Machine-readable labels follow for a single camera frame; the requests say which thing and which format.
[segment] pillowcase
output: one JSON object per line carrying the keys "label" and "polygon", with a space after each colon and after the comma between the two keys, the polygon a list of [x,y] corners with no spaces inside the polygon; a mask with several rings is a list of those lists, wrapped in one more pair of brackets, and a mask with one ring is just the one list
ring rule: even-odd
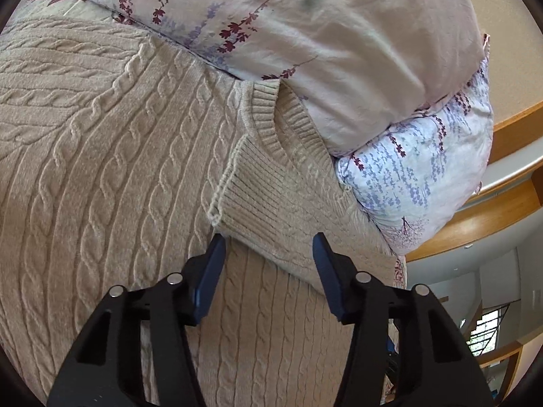
{"label": "pillowcase", "polygon": [[486,58],[437,113],[420,111],[336,161],[340,182],[396,254],[431,239],[476,190],[490,156],[493,115]]}
{"label": "pillowcase", "polygon": [[288,79],[334,155],[477,70],[470,0],[91,0],[246,80]]}

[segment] pillow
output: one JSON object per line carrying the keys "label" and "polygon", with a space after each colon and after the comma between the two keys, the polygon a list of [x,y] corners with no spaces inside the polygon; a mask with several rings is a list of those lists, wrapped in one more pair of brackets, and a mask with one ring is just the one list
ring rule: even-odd
{"label": "pillow", "polygon": [[470,0],[91,1],[242,79],[288,79],[340,156],[448,100],[483,59]]}
{"label": "pillow", "polygon": [[451,220],[476,190],[492,146],[486,58],[441,111],[420,111],[336,161],[396,254],[418,248]]}

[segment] floral pillow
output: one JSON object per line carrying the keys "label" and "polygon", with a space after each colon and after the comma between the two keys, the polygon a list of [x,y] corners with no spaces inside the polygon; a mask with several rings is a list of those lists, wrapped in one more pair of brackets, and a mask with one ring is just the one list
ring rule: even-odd
{"label": "floral pillow", "polygon": [[344,156],[448,100],[483,58],[470,0],[90,0],[245,80],[285,78]]}
{"label": "floral pillow", "polygon": [[396,254],[431,239],[477,189],[492,146],[493,115],[486,57],[440,111],[419,111],[336,161]]}

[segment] sweater sleeve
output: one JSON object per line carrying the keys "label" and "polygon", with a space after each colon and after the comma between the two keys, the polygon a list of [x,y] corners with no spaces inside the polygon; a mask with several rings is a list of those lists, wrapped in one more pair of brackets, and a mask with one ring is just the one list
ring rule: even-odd
{"label": "sweater sleeve", "polygon": [[217,231],[241,240],[317,290],[322,287],[312,239],[321,231],[332,249],[351,257],[359,270],[391,285],[394,258],[365,241],[351,211],[345,194],[328,200],[316,194],[299,170],[278,163],[246,134],[230,157],[208,217]]}

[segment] sweater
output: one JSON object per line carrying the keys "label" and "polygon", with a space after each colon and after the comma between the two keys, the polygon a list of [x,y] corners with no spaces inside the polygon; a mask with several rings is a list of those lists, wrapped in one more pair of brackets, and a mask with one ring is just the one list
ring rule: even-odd
{"label": "sweater", "polygon": [[[278,80],[238,81],[146,31],[42,17],[0,36],[0,342],[44,401],[109,287],[145,288],[230,235],[187,335],[207,405],[331,405],[351,329],[311,238],[391,284],[395,258]],[[149,330],[146,394],[157,402]]]}

